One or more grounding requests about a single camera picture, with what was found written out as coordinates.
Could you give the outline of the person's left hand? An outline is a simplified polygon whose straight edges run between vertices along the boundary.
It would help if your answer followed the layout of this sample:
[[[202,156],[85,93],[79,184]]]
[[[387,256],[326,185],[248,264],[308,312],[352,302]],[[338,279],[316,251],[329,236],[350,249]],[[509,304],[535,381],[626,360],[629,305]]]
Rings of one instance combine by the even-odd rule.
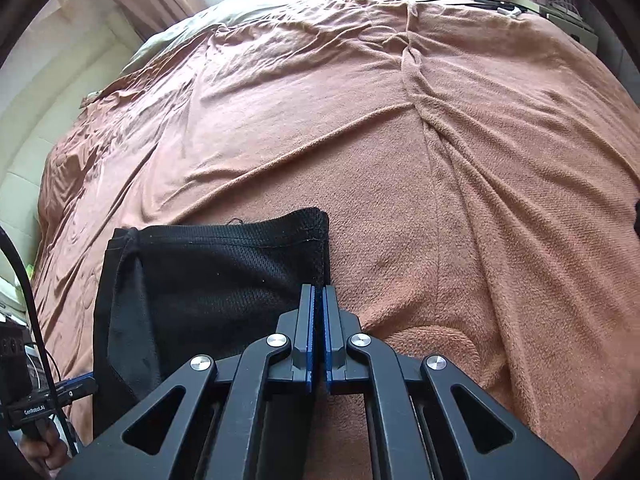
[[[66,443],[61,439],[55,423],[51,419],[40,419],[37,439],[22,434],[18,448],[32,469],[43,479],[54,479],[62,467],[72,459]]]

